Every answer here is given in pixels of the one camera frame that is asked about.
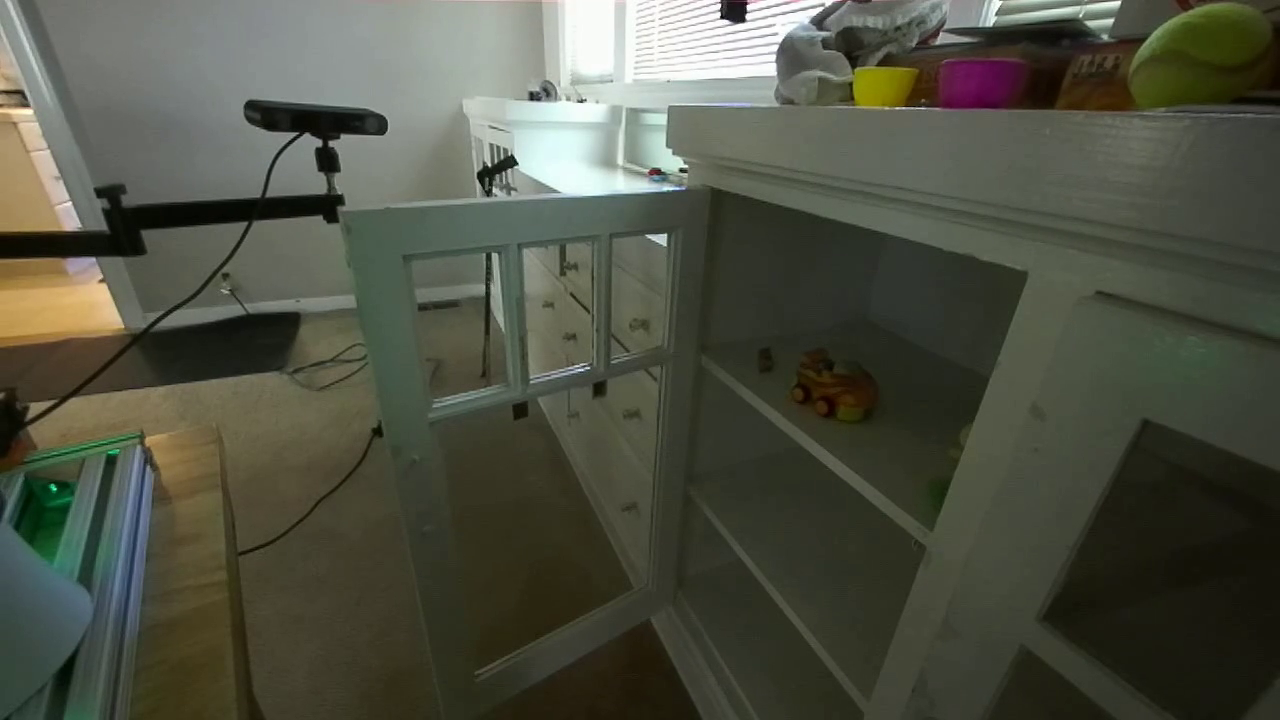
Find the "beige carpet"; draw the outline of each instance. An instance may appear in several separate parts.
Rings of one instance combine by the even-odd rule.
[[[478,313],[429,313],[454,331],[435,371],[478,375]],[[352,318],[308,318],[296,366],[361,342]],[[239,375],[84,398],[35,444],[109,431],[222,429],[239,547],[272,536],[361,458],[378,425],[361,371],[328,393]],[[542,420],[507,413],[445,429],[478,655],[491,660],[623,587],[574,471]],[[269,720],[429,715],[419,612],[390,454],[269,551],[239,560],[254,681]],[[695,715],[647,629],[629,631],[498,715]]]

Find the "open cabinet door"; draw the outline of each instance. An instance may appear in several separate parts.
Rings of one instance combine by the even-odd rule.
[[[502,701],[556,678],[574,660],[597,654],[620,631],[667,609],[676,583],[676,529],[680,529],[680,425],[676,400],[688,400],[695,302],[693,280],[700,268],[706,192],[641,192],[641,197],[536,197],[536,200],[454,200],[414,207],[369,207],[343,215],[347,266],[358,272],[361,324],[369,342],[385,437],[398,461],[409,555],[418,568],[418,602],[423,609],[423,645],[431,660],[431,701],[439,715],[481,715]],[[667,321],[614,327],[620,302],[614,254],[620,241],[661,237],[667,254]],[[423,356],[431,336],[418,327],[418,266],[439,255],[491,262],[491,318],[502,324],[502,375],[490,390],[439,398]],[[592,272],[581,280],[587,324],[574,342],[581,356],[559,367],[542,367],[536,336],[536,272],[527,266],[556,266],[552,272]],[[647,331],[647,345],[615,345],[623,331]],[[478,645],[464,612],[460,551],[454,492],[439,464],[439,420],[470,413],[514,407],[556,393],[587,390],[610,393],[614,380],[661,367],[661,431],[654,464],[654,495],[641,529],[644,551],[632,560],[632,587],[615,602],[570,622],[565,629],[478,669]]]

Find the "white object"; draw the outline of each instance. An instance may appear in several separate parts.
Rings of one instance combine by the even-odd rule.
[[[1280,254],[1266,185],[1280,166],[1278,120],[676,110],[673,150],[693,159],[693,192],[347,215],[439,715],[491,709],[641,622],[661,629],[706,715],[993,715],[1008,690],[1037,704],[1024,715],[1045,715],[1051,697],[1024,691],[1019,655],[1045,669],[1031,681],[1099,715],[1182,715],[1140,672],[1105,669],[1049,625],[1045,602],[1118,490],[1134,429],[1163,425],[1266,476],[1280,469]],[[604,237],[632,234],[673,234],[638,587],[472,672],[431,444],[445,407],[418,367],[431,336],[418,331],[403,266],[514,262],[514,385],[454,403],[455,416],[556,393],[524,371],[536,331],[556,327],[520,308],[524,254],[592,248],[581,292],[610,308],[601,286],[623,286],[601,266]],[[592,324],[581,342],[597,366],[559,390],[623,375],[601,345],[629,324],[614,313]],[[790,400],[790,356],[812,345],[867,362],[884,403],[864,429]],[[936,476],[953,479],[939,518]],[[1271,490],[1233,492],[1233,507],[1268,521]],[[1258,555],[1246,568],[1268,571],[1271,551]],[[1266,681],[1241,701],[1249,715],[1278,709],[1280,681]]]
[[[472,166],[490,166],[485,150],[517,153],[520,172],[601,169],[614,166],[610,106],[534,106],[504,97],[470,97]]]
[[[0,715],[41,691],[75,654],[93,617],[79,583],[46,565],[0,525]]]

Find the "glass cabinet door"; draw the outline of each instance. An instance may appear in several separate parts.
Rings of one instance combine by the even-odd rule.
[[[1222,720],[1278,678],[1280,342],[1087,302],[914,704]]]

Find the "white wall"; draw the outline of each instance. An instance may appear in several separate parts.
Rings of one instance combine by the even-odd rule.
[[[41,0],[84,153],[127,200],[257,197],[283,135],[243,124],[250,97],[369,106],[379,142],[341,142],[347,207],[470,197],[464,97],[520,97],[545,69],[536,0]],[[317,192],[314,142],[272,192]],[[153,234],[127,262],[145,313],[185,298],[239,228]],[[343,298],[341,234],[261,223],[231,266],[250,302]]]

